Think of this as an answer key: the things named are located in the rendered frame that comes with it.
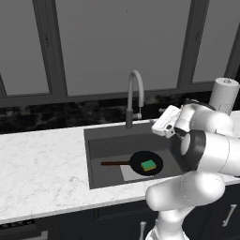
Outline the white paper towel roll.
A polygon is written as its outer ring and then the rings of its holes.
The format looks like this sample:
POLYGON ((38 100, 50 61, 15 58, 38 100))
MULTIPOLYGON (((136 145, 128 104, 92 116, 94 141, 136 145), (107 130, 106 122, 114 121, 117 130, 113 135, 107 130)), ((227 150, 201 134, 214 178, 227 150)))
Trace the white paper towel roll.
POLYGON ((218 112, 230 115, 239 90, 240 84, 236 80, 217 78, 213 85, 209 104, 218 112))

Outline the dark drawer front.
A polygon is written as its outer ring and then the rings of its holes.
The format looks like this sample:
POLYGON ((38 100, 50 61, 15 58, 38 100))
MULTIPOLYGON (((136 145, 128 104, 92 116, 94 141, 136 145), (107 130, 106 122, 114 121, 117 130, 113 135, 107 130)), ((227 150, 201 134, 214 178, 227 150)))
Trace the dark drawer front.
POLYGON ((42 217, 0 225, 0 240, 62 240, 55 217, 42 217))

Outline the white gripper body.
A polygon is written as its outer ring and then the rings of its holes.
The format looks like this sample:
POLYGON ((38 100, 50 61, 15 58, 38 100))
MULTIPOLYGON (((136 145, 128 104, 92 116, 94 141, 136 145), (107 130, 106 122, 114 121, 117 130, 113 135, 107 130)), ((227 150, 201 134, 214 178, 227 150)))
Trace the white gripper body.
POLYGON ((152 132, 160 137, 170 139, 175 134, 174 125, 180 113, 180 109, 170 105, 152 126, 152 132))

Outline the dark window frame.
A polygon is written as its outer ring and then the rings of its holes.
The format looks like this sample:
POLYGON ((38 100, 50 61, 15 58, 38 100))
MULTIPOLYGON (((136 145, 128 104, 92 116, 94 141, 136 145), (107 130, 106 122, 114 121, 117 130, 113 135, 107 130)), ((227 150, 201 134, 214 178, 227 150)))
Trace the dark window frame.
POLYGON ((239 48, 240 0, 0 0, 0 107, 209 91, 239 48))

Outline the black frying pan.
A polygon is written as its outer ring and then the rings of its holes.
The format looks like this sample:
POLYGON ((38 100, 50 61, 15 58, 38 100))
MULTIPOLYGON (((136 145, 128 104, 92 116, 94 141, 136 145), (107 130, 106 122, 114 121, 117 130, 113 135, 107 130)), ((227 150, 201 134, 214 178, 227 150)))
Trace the black frying pan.
POLYGON ((132 171, 142 176, 154 176, 163 169, 162 158, 151 151, 135 152, 129 160, 102 161, 101 166, 122 166, 128 165, 132 171))

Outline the grey sink basin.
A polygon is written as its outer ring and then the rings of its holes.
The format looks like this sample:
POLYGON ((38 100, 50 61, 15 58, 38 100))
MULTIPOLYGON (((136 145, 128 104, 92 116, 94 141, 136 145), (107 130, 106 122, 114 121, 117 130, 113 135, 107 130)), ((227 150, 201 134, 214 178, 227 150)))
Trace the grey sink basin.
POLYGON ((149 122, 125 126, 95 127, 83 131, 89 187, 106 188, 126 183, 163 179, 184 174, 180 165, 180 140, 152 132, 149 122), (102 166, 102 161, 129 161, 138 151, 150 151, 161 157, 163 168, 155 176, 138 175, 129 165, 102 166))

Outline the dark cupboard door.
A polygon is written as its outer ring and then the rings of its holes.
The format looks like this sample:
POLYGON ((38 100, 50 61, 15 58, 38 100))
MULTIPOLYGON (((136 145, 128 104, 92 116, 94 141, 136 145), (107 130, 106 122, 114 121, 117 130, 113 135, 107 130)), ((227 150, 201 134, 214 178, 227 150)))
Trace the dark cupboard door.
POLYGON ((240 240, 240 184, 228 185, 216 202, 195 207, 185 218, 183 230, 190 240, 240 240), (226 227, 231 204, 237 204, 226 227))
POLYGON ((63 240, 139 240, 154 227, 158 213, 146 201, 99 207, 57 217, 63 240))

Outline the green and yellow sponge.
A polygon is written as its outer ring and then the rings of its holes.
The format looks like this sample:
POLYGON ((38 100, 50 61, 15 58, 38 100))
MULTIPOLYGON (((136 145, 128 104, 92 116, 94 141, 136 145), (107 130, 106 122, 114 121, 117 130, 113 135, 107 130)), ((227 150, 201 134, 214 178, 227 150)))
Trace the green and yellow sponge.
POLYGON ((154 170, 157 167, 157 165, 152 159, 149 159, 149 160, 142 162, 141 167, 145 172, 149 172, 149 171, 154 170))

